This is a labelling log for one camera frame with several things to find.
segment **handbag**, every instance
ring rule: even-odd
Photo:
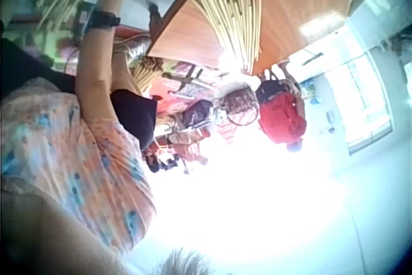
[[[201,99],[182,112],[182,124],[185,128],[193,129],[206,126],[210,123],[213,111],[213,103],[209,100]]]
[[[259,116],[259,103],[255,92],[250,86],[235,90],[219,100],[219,106],[226,111],[229,122],[236,126],[247,126],[253,123]],[[234,115],[255,110],[256,114],[252,121],[246,124],[238,124],[233,120]]]

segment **window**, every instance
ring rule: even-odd
[[[382,85],[367,55],[325,76],[341,113],[350,154],[392,132]]]

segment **gray hair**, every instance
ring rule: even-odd
[[[173,250],[169,257],[158,266],[158,275],[212,275],[209,261],[201,254],[183,249]]]

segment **wristwatch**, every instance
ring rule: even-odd
[[[120,25],[120,18],[111,12],[99,10],[98,8],[92,11],[86,32],[89,29],[110,29]]]

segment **wooden table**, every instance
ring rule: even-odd
[[[350,0],[263,0],[261,49],[253,74],[340,28]],[[224,68],[225,51],[191,0],[176,0],[166,13],[149,55]]]

